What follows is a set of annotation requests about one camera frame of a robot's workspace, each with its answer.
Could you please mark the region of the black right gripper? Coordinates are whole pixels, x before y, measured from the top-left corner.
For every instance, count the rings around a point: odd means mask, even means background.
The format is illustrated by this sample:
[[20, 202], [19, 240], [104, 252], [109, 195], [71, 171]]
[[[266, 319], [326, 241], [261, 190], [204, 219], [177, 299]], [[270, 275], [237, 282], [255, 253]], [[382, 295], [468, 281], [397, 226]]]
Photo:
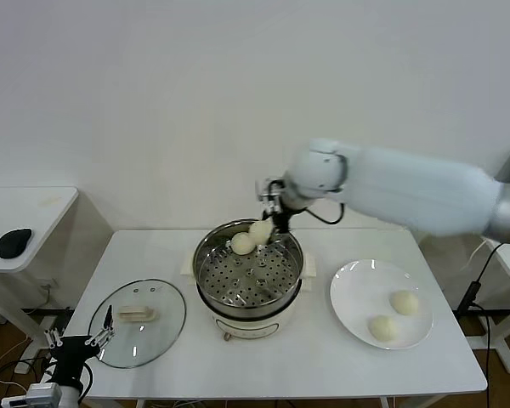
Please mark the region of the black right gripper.
[[294, 185], [286, 180], [267, 178], [257, 183], [257, 198], [263, 207], [262, 217], [269, 218], [272, 223], [269, 242], [283, 241], [290, 233], [289, 218], [285, 213], [302, 211], [302, 200]]

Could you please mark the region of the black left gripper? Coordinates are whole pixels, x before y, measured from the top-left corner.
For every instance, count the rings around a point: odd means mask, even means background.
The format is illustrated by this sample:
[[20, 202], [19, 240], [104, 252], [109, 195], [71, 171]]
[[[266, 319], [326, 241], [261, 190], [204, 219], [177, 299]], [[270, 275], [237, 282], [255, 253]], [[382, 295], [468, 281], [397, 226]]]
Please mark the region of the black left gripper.
[[44, 336], [55, 359], [52, 382], [58, 385], [81, 385], [82, 370], [87, 360], [99, 353], [115, 335], [112, 306], [106, 310], [102, 328], [91, 337], [62, 337], [57, 329], [47, 329]]

